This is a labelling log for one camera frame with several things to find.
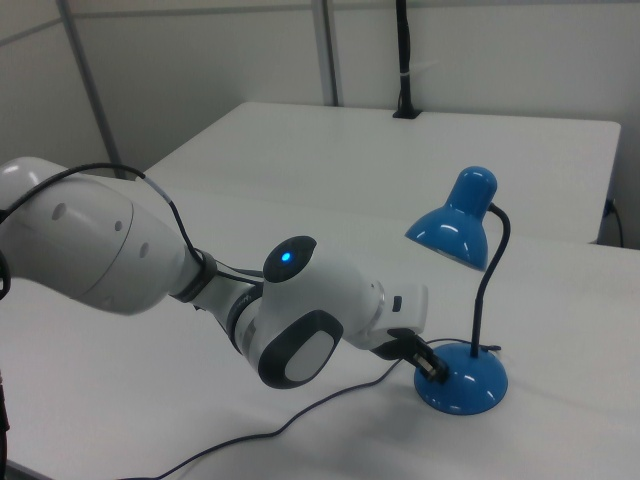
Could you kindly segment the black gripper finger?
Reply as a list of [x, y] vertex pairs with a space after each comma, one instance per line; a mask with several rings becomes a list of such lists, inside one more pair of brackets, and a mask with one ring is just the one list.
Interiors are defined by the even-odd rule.
[[416, 367], [422, 374], [449, 373], [447, 363], [419, 336], [409, 338], [406, 361]]
[[444, 361], [427, 344], [413, 344], [404, 348], [401, 358], [410, 363], [429, 382], [444, 382]]

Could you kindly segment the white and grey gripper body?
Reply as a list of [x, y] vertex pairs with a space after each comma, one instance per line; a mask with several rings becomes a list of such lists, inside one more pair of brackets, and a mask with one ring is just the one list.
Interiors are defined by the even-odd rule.
[[424, 285], [387, 284], [382, 312], [369, 330], [370, 351], [384, 360], [426, 358], [429, 347], [420, 334], [427, 307], [428, 290]]

